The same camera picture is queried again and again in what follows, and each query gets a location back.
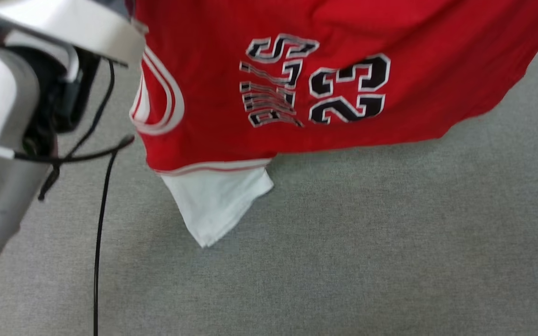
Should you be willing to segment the red white basketball jersey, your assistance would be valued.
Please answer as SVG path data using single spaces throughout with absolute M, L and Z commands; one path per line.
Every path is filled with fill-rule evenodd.
M 132 0 L 130 117 L 201 247 L 278 154 L 422 142 L 491 111 L 538 53 L 538 0 Z

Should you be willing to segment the grey fabric sofa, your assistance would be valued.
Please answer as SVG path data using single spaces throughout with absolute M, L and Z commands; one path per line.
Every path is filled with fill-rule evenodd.
M 440 140 L 280 156 L 208 249 L 140 139 L 110 179 L 99 336 L 538 336 L 538 56 Z

